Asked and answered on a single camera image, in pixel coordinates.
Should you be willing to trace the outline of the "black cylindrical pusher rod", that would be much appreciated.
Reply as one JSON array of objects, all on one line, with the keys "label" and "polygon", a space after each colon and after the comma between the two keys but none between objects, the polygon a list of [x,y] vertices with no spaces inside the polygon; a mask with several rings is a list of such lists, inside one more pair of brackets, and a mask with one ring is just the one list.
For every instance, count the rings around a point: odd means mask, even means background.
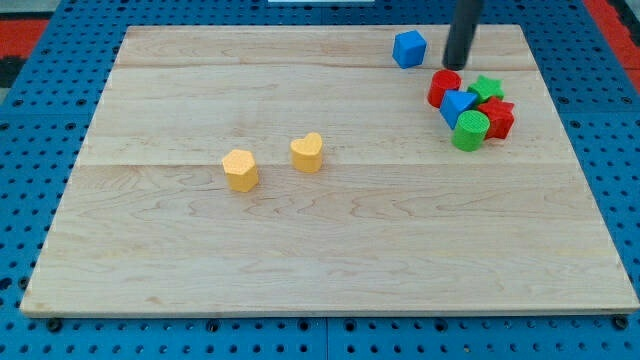
[{"label": "black cylindrical pusher rod", "polygon": [[484,3],[484,0],[456,2],[442,58],[445,69],[459,71],[466,66]]}]

